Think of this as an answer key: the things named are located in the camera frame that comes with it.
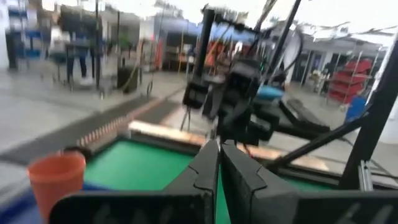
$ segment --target wooden board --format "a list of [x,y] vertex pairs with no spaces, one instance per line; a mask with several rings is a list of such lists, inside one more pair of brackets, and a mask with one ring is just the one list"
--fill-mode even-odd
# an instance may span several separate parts
[[[206,142],[206,137],[203,135],[188,133],[175,128],[145,123],[142,121],[132,121],[129,124],[129,129],[131,131],[139,131],[144,134],[172,139],[174,141],[187,142],[199,146],[203,145]],[[238,144],[238,149],[246,153],[246,150],[243,148],[242,144]],[[286,152],[284,151],[269,147],[248,146],[248,149],[252,156],[267,160],[274,160],[286,154]],[[311,169],[329,171],[329,168],[323,160],[313,156],[300,157],[293,161],[293,164],[302,167],[308,167]]]

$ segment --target table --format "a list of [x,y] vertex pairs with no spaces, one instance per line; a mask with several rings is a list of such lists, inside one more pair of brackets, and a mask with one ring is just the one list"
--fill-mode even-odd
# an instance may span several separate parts
[[[161,190],[190,163],[200,150],[200,145],[196,143],[203,140],[201,136],[138,121],[133,121],[129,125],[129,130],[130,133],[108,136],[90,146],[95,155],[87,163],[86,183],[101,189]],[[256,152],[258,148],[254,147],[249,150],[255,157],[264,157],[267,153],[278,156],[277,152],[272,151]],[[306,164],[319,166],[316,162],[311,159],[303,161]],[[320,184],[295,179],[285,180],[300,190],[330,189]],[[220,175],[218,181],[216,223],[230,223]],[[0,210],[0,222],[3,218],[1,212]],[[29,214],[25,212],[21,215],[37,218],[38,211],[30,207]],[[15,222],[15,220],[28,220],[28,222]],[[32,223],[32,218],[16,217],[4,224],[8,223]]]

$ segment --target green table surface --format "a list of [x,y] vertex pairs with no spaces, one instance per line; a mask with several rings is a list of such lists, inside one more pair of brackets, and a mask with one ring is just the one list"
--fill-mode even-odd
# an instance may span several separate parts
[[[192,156],[130,141],[118,141],[87,164],[85,180],[117,190],[161,190],[189,165]],[[300,190],[328,188],[285,179]],[[229,223],[221,176],[218,180],[216,223]]]

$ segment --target concrete floor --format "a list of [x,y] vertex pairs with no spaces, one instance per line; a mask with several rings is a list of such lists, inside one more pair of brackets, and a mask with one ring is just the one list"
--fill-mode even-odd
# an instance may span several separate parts
[[[115,70],[114,66],[104,66],[105,74],[103,75],[108,75]],[[150,74],[144,75],[142,87],[134,94],[123,96],[119,93],[112,93],[102,100],[93,90],[70,92],[64,86],[54,84],[50,73],[55,71],[54,67],[48,65],[31,65],[30,69],[22,68],[18,74],[1,73],[0,117],[2,119],[0,119],[0,125],[2,129],[0,134],[0,154],[19,144],[29,142],[70,123],[78,122],[92,114],[101,113],[127,100],[145,94],[147,83],[151,79]],[[184,85],[183,74],[156,73],[152,95],[163,97]],[[338,105],[333,103],[326,105],[325,99],[311,93],[309,88],[299,88],[292,85],[289,94],[302,100],[310,111],[331,127],[335,128],[343,122],[345,114],[340,111]],[[183,92],[175,95],[171,100],[180,103],[182,95]],[[183,113],[184,110],[182,108],[168,125],[179,128]],[[209,129],[210,125],[202,120],[200,115],[194,113],[191,130],[205,132]],[[354,141],[355,137],[355,133],[347,136],[351,141]],[[271,140],[264,144],[291,151],[306,142],[303,139],[275,133]],[[330,170],[341,173],[350,151],[351,146],[346,142],[334,141],[313,152],[312,155],[326,158],[326,163]],[[373,159],[389,173],[398,175],[397,146],[379,143]],[[0,181],[0,203],[2,200],[1,189],[10,185],[18,185],[18,181],[24,175],[23,167],[0,163],[0,180],[8,180],[5,183]],[[375,179],[388,184],[398,185],[391,179],[381,179],[379,177],[375,177]]]

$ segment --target plastic cup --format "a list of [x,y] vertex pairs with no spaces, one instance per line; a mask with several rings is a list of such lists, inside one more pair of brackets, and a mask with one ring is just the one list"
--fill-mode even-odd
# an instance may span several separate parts
[[81,190],[85,167],[85,158],[78,152],[53,154],[29,165],[30,185],[46,223],[58,200]]

